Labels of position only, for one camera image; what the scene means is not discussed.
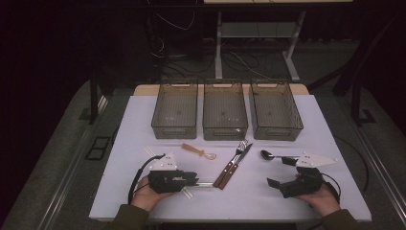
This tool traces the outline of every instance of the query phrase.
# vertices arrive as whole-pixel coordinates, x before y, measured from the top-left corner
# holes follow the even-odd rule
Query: dark background
[[[404,4],[395,0],[379,4],[364,0],[340,9],[307,9],[301,39],[353,39],[367,43],[363,47],[368,48],[372,37],[398,13],[356,77],[363,79],[406,133]],[[290,13],[276,17],[283,20]],[[72,1],[0,0],[0,225],[70,100],[93,71],[106,94],[115,87],[155,80],[149,37],[143,33],[149,16],[148,12],[79,10]],[[256,17],[266,21],[269,14]],[[195,38],[213,36],[213,18],[215,12],[199,14],[192,31],[173,42],[184,39],[185,47],[198,54],[193,50]],[[366,49],[357,52],[363,54]],[[351,69],[347,73],[354,77]]]

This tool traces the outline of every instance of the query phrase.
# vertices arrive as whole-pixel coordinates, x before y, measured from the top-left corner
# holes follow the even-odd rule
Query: plastic storage bin
[[[251,80],[254,138],[295,141],[304,128],[287,80]]]
[[[247,132],[241,80],[205,80],[203,135],[206,141],[242,140]]]
[[[157,139],[196,138],[197,79],[161,80],[151,126]]]

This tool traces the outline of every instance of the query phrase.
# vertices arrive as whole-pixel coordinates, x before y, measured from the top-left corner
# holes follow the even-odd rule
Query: person's hand
[[[162,199],[172,196],[174,193],[166,194],[157,194],[153,191],[148,184],[148,177],[144,176],[138,183],[138,188],[142,188],[137,193],[134,194],[134,197],[131,200],[131,205],[142,208],[147,212],[150,212],[155,205],[159,203]]]
[[[319,191],[309,195],[298,195],[297,199],[310,204],[322,217],[341,210],[328,186],[323,184]]]

